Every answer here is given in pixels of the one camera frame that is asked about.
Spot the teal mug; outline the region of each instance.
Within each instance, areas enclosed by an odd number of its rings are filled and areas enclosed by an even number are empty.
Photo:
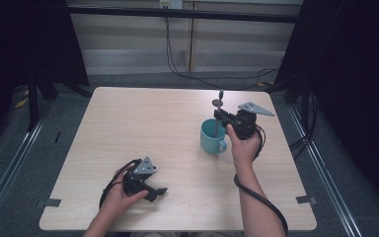
[[[227,148],[227,144],[224,141],[225,136],[226,128],[222,126],[220,120],[210,118],[202,123],[200,143],[206,153],[223,153]]]

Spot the gray carpet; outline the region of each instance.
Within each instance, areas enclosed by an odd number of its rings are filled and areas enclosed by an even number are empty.
[[[261,81],[272,82],[275,73],[261,77]],[[196,74],[203,77],[251,75],[256,73]],[[233,90],[256,84],[255,78],[206,81],[219,88]],[[90,91],[99,86],[216,90],[214,86],[205,82],[182,78],[172,73],[92,76],[90,82],[91,87],[88,89]],[[264,88],[265,86],[255,86],[249,90],[261,91]],[[0,207],[0,236],[81,236],[83,234],[83,232],[45,232],[38,227],[42,209],[36,207],[36,204],[39,200],[49,197],[90,100],[60,85],[57,85],[57,90],[59,96],[51,103],[49,114],[45,118],[38,138]],[[291,144],[298,140],[300,135],[295,128],[289,107],[284,103],[283,95],[284,92],[275,92],[271,94],[271,98],[286,139]],[[45,104],[41,102],[40,108],[44,108]],[[28,106],[21,109],[10,108],[2,121],[0,178],[26,135],[28,115]],[[313,140],[354,216],[362,236],[379,236],[379,194],[356,169],[347,152],[341,149],[322,111],[319,111]],[[298,151],[299,149],[293,150],[293,155]],[[312,207],[318,227],[309,232],[290,232],[289,236],[348,236],[306,150],[298,156],[296,165],[306,193],[317,201]]]

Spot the wooden table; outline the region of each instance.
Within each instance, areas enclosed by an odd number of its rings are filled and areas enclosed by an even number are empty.
[[[231,142],[220,155],[199,145],[200,126],[213,118],[218,91],[98,88],[77,131],[39,226],[85,230],[98,212],[102,190],[114,171],[149,156],[157,172],[146,183],[168,188],[154,202],[142,200],[112,226],[121,231],[242,230]],[[275,112],[269,94],[225,91],[223,110],[253,102]],[[284,214],[290,230],[312,230],[316,219],[305,196],[283,131],[275,117],[258,116],[266,143],[255,171],[267,197]]]

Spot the mug handle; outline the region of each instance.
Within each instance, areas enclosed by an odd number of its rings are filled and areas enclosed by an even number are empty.
[[[227,149],[227,144],[224,140],[219,140],[219,144],[220,144],[220,146],[219,146],[218,150],[219,150],[219,153],[222,153]]]

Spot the person's right hand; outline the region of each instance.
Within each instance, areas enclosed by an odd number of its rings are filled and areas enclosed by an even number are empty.
[[[236,168],[239,166],[252,166],[255,154],[261,145],[258,134],[255,132],[251,138],[240,140],[231,124],[227,124],[226,128],[232,142],[232,154]]]

